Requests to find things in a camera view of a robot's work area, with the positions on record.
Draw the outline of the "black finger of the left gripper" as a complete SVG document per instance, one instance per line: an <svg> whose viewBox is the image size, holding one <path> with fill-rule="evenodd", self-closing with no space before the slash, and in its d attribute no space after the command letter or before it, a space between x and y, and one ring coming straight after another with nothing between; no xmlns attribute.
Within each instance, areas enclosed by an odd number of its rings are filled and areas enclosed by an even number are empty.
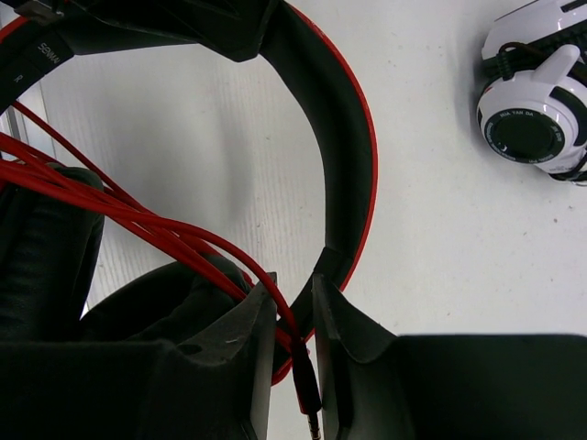
<svg viewBox="0 0 587 440"><path fill-rule="evenodd" d="M199 44L255 58L277 1L70 1L58 33L76 55Z"/></svg>

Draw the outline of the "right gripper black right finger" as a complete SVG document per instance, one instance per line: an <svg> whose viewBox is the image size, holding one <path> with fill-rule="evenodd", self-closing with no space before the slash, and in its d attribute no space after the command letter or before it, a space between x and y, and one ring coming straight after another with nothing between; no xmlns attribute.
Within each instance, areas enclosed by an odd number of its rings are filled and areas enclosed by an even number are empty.
<svg viewBox="0 0 587 440"><path fill-rule="evenodd" d="M581 335L395 335L313 278L327 439L583 439Z"/></svg>

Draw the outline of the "red black headphones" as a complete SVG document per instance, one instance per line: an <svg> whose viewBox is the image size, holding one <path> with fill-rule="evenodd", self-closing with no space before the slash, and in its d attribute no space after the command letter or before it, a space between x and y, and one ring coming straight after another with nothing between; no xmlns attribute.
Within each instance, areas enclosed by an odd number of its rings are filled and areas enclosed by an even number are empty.
<svg viewBox="0 0 587 440"><path fill-rule="evenodd" d="M298 296L325 245L326 177L265 59L195 45L81 56L22 101L151 211L232 242Z"/></svg>

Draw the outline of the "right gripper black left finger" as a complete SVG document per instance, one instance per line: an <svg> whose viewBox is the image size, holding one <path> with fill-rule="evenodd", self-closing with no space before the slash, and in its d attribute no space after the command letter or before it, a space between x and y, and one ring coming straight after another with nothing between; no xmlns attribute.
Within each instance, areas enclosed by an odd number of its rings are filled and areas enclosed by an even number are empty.
<svg viewBox="0 0 587 440"><path fill-rule="evenodd" d="M90 313L59 278L1 283L4 439L262 439L267 434L275 305L254 288L206 328L176 340L83 339L132 325L148 295L119 292Z"/></svg>

